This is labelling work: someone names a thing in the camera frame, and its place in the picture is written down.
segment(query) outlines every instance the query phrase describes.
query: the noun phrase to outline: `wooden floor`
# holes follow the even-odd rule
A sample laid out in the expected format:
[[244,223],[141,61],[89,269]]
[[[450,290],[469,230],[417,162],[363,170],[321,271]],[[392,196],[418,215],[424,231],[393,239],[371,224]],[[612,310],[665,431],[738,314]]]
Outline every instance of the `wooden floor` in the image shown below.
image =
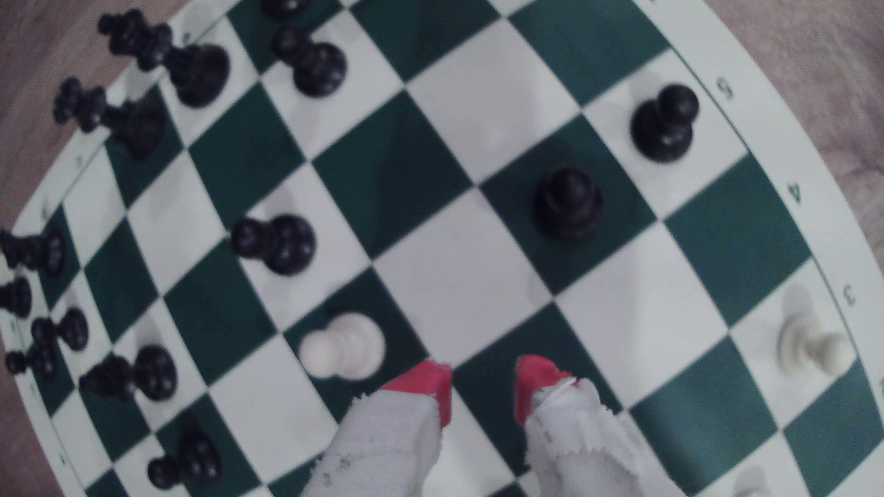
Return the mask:
[[[99,15],[138,6],[158,22],[185,2],[0,2],[0,226],[12,225],[73,133],[73,125],[51,119],[59,82],[77,75],[108,85],[126,65],[108,55],[95,30]],[[707,2],[797,115],[884,265],[884,4]],[[19,393],[10,376],[0,374],[0,497],[60,495]]]

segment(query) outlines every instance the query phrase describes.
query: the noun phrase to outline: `black pawn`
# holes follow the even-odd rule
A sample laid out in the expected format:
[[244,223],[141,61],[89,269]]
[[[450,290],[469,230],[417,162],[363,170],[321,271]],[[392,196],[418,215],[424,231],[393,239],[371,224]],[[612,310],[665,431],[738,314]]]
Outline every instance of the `black pawn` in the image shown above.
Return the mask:
[[80,377],[80,390],[104,397],[131,401],[141,390],[151,401],[175,395],[178,373],[165,348],[150,345],[138,352],[135,364],[111,355]]
[[55,278],[65,268],[65,239],[57,229],[20,237],[0,230],[0,248],[10,269],[24,264],[31,271]]
[[632,141],[652,161],[674,162],[688,152],[699,112],[700,102],[692,89],[669,85],[656,100],[638,107],[632,117]]
[[84,133],[92,133],[99,125],[107,126],[135,160],[144,160],[154,153],[163,139],[166,122],[163,104],[151,94],[138,102],[126,101],[114,107],[108,105],[104,88],[84,90],[76,78],[62,83],[52,115],[58,124],[76,119]]
[[575,241],[595,233],[603,205],[602,193],[590,176],[568,165],[541,181],[535,208],[539,224],[550,236]]
[[202,433],[181,438],[177,456],[164,455],[148,464],[148,479],[160,490],[169,490],[182,478],[211,485],[221,476],[221,458],[215,445]]
[[331,43],[313,43],[306,29],[282,26],[273,35],[271,50],[294,69],[294,85],[306,96],[334,93],[347,76],[347,57]]
[[38,317],[31,323],[34,341],[49,346],[53,340],[64,340],[73,351],[86,348],[89,342],[89,325],[82,310],[69,309],[57,325],[48,317]]
[[271,271],[291,276],[304,270],[316,253],[316,235],[304,218],[283,214],[270,223],[243,218],[233,225],[233,251],[261,259]]
[[301,13],[309,3],[310,0],[262,0],[261,5],[272,18],[287,19]]
[[0,287],[0,308],[25,318],[31,313],[31,284],[18,276]]
[[142,71],[160,65],[168,69],[179,100],[188,107],[199,109],[214,102],[230,76],[230,58],[224,49],[209,44],[173,47],[169,25],[149,26],[138,9],[104,14],[98,32],[110,37],[111,54],[136,57]]
[[31,368],[40,376],[51,379],[55,376],[55,361],[55,352],[52,351],[52,347],[43,347],[39,343],[34,343],[26,354],[19,351],[6,354],[6,370],[15,375],[24,374],[27,368]]

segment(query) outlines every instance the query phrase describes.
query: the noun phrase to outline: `white pawn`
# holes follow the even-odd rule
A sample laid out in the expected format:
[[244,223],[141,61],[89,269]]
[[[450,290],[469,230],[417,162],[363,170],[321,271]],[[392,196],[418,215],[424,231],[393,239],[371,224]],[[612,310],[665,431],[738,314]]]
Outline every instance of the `white pawn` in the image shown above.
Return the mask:
[[780,364],[790,375],[818,368],[838,378],[856,359],[850,340],[841,333],[825,333],[813,314],[786,322],[780,335]]
[[314,378],[340,376],[360,381],[380,369],[385,352],[384,334],[377,323],[351,312],[335,317],[325,330],[304,337],[298,357]]

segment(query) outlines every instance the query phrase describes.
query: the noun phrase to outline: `chess piece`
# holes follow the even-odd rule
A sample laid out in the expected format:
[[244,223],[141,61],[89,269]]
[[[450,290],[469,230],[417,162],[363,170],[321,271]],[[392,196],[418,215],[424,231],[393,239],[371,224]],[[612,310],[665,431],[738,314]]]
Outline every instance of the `chess piece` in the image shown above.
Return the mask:
[[347,57],[331,43],[313,43],[307,30],[282,26],[273,35],[271,50],[294,69],[294,85],[306,96],[334,93],[347,76]]
[[573,165],[556,169],[537,189],[537,220],[550,236],[559,240],[582,240],[595,233],[603,206],[596,183]]
[[31,313],[31,284],[18,276],[0,287],[0,308],[25,318]]
[[65,268],[65,239],[57,229],[31,236],[15,236],[0,230],[0,248],[10,269],[24,264],[31,271],[43,271],[55,278]]
[[230,76],[230,58],[224,49],[210,44],[176,48],[169,25],[149,26],[138,9],[104,14],[98,32],[110,37],[111,54],[136,57],[142,71],[160,65],[168,69],[179,100],[188,107],[199,109],[214,102]]
[[233,251],[246,259],[261,259],[271,271],[292,276],[304,270],[316,253],[316,235],[304,219],[291,214],[270,223],[243,218],[233,225]]
[[175,394],[178,373],[165,348],[149,345],[135,357],[135,364],[120,356],[108,356],[80,377],[80,390],[106,399],[131,401],[141,390],[151,401],[164,401]]
[[314,378],[361,381],[380,369],[385,353],[380,327],[370,317],[347,313],[335,317],[325,330],[305,336],[298,357]]
[[6,370],[10,374],[17,375],[24,374],[27,368],[31,368],[45,379],[51,379],[55,376],[55,361],[55,352],[52,351],[52,347],[43,347],[34,342],[26,354],[22,354],[18,350],[6,354]]
[[301,13],[310,0],[263,0],[264,12],[274,19],[287,19]]
[[107,126],[110,135],[135,160],[144,160],[154,153],[163,139],[165,108],[151,94],[138,102],[126,101],[120,107],[108,105],[104,88],[84,90],[80,80],[68,78],[62,83],[52,108],[58,124],[76,119],[83,133],[92,133]]
[[204,434],[190,433],[181,438],[177,456],[164,455],[148,464],[148,479],[160,490],[169,490],[182,478],[211,485],[221,476],[221,458],[215,445]]
[[789,375],[819,369],[838,378],[853,365],[856,355],[850,339],[824,332],[813,314],[802,314],[783,326],[779,343],[780,366]]
[[632,117],[632,141],[654,162],[674,162],[688,152],[694,140],[691,127],[700,112],[697,94],[683,85],[669,85],[656,100],[638,107]]
[[31,323],[34,341],[48,347],[53,340],[64,340],[73,351],[86,348],[89,341],[89,325],[82,310],[69,309],[57,325],[48,317],[38,317]]

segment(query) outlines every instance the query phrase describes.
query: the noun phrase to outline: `chessboard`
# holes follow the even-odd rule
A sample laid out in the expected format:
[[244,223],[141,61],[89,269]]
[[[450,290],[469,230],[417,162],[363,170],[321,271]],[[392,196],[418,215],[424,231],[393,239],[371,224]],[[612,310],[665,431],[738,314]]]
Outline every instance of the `chessboard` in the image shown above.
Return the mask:
[[[342,50],[331,95],[293,84],[271,51],[283,25]],[[33,293],[28,317],[0,318],[8,351],[31,347],[36,318],[88,322],[84,350],[53,340],[53,378],[16,377],[67,497],[296,496],[354,397],[426,357],[453,366],[454,392],[423,495],[537,497],[513,415],[528,353],[595,382],[687,495],[884,487],[884,279],[819,154],[700,0],[312,0],[287,20],[198,0],[169,26],[175,46],[226,51],[223,90],[194,109],[163,67],[133,63],[107,102],[161,103],[156,149],[136,161],[105,127],[78,130],[12,230],[60,234],[63,267],[0,270]],[[659,164],[630,120],[674,83],[699,113],[687,153]],[[563,164],[604,201],[579,241],[536,220]],[[293,276],[231,244],[240,218],[281,214],[316,237]],[[380,370],[311,378],[301,339],[346,312],[382,330]],[[782,370],[799,316],[850,344],[846,372]],[[170,399],[80,390],[151,345],[175,364]],[[192,431],[219,480],[156,489],[149,462]]]

